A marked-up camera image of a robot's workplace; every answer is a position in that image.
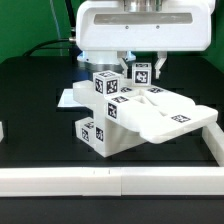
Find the white plastic block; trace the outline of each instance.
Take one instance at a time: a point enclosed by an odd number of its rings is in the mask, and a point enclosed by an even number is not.
[[[151,85],[152,66],[151,63],[132,64],[132,85],[149,86]]]
[[[83,168],[83,196],[120,196],[120,168]]]
[[[117,94],[120,89],[120,76],[110,70],[93,73],[95,91],[103,95]]]
[[[95,148],[95,125],[93,119],[87,117],[76,121],[75,127],[76,136],[89,146]]]
[[[0,169],[0,196],[82,195],[82,168]]]
[[[219,166],[224,167],[224,132],[217,123],[203,128],[202,137]]]
[[[223,195],[224,168],[131,167],[122,169],[122,195]]]
[[[96,127],[95,151],[103,157],[146,142],[139,136],[139,133],[114,123],[102,114],[94,114],[94,123]]]
[[[3,135],[3,127],[2,127],[2,122],[0,122],[0,142],[2,141],[4,135]]]

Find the black table surface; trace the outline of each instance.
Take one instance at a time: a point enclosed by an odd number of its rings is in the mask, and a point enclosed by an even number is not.
[[[68,57],[15,57],[0,65],[0,167],[218,166],[201,129],[103,158],[76,138],[87,108],[58,108],[72,83],[91,70]],[[154,85],[219,111],[224,129],[224,74],[196,56],[169,56]],[[223,196],[1,198],[0,223],[221,223]]]

